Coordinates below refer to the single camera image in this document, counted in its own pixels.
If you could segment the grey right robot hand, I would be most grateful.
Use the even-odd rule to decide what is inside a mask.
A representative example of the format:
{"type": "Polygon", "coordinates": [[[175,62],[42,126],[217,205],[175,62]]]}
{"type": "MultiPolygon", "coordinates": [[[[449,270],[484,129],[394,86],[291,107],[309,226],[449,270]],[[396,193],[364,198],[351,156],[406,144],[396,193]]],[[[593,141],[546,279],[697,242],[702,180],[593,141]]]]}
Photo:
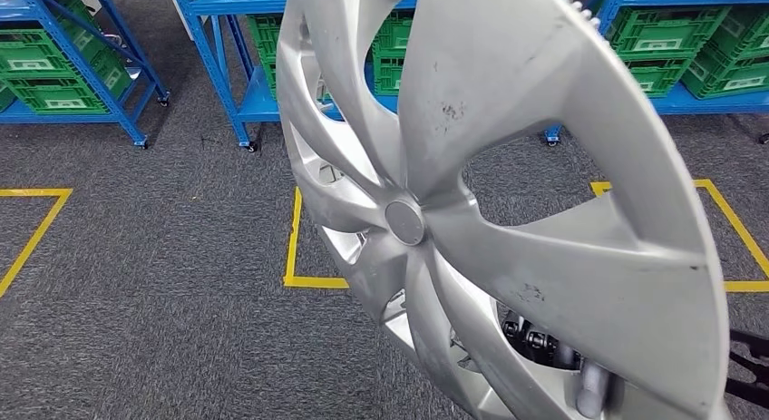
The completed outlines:
{"type": "Polygon", "coordinates": [[[586,418],[599,418],[606,404],[610,381],[608,370],[513,311],[506,313],[501,329],[512,347],[534,363],[561,370],[579,370],[575,406],[586,418]]]}

